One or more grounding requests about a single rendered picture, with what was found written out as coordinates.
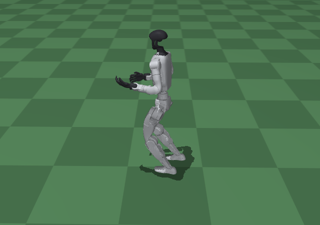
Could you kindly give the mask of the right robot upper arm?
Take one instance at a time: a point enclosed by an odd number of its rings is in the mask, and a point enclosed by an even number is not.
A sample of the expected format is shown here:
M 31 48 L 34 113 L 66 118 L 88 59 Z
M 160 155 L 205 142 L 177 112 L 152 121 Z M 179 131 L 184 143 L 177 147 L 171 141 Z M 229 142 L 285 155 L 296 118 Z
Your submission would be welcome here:
M 171 52 L 169 52 L 169 53 L 170 53 L 170 56 L 171 56 Z M 171 74 L 173 74 L 173 72 L 174 72 L 174 67 L 173 67 L 173 63 L 171 62 Z

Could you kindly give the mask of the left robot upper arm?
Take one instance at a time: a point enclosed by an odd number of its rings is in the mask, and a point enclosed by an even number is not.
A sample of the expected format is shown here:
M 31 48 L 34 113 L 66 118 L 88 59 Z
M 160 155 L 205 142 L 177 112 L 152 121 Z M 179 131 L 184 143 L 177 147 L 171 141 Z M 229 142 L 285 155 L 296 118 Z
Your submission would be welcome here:
M 163 89 L 162 88 L 161 71 L 160 71 L 161 70 L 160 59 L 159 58 L 153 59 L 149 63 L 149 68 L 151 70 L 152 80 L 153 80 L 153 82 L 155 84 L 154 86 L 156 86 L 158 88 L 158 93 L 157 94 L 160 94 L 162 92 L 162 89 Z

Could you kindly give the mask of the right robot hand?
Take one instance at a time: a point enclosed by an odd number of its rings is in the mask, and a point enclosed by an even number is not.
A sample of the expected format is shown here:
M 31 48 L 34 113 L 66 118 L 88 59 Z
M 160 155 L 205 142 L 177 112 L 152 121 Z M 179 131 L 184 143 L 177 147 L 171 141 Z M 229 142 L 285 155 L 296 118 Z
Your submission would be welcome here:
M 142 74 L 142 73 L 139 73 L 139 72 L 135 71 L 134 74 L 130 75 L 129 80 L 130 80 L 131 83 L 136 82 L 136 81 L 141 81 L 141 80 L 147 81 L 146 80 L 146 76 L 150 76 L 150 75 L 151 75 L 150 73 Z

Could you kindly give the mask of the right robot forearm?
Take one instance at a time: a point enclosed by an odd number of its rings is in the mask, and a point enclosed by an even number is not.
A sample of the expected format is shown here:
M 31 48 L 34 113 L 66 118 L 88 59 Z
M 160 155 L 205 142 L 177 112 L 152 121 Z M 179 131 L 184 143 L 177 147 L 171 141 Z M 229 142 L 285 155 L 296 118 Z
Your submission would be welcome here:
M 152 80 L 152 75 L 147 75 L 146 80 L 148 80 L 148 81 Z

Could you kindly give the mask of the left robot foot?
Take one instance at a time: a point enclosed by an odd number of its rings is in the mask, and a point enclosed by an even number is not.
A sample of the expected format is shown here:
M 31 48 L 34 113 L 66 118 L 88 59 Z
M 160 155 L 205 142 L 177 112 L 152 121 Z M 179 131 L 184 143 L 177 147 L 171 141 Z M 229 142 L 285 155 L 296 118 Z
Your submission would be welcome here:
M 164 167 L 164 165 L 163 166 L 155 166 L 154 170 L 159 173 L 167 173 L 167 174 L 172 174 L 172 175 L 175 175 L 177 173 L 177 170 L 174 166 L 170 166 L 169 169 L 166 169 L 166 168 Z

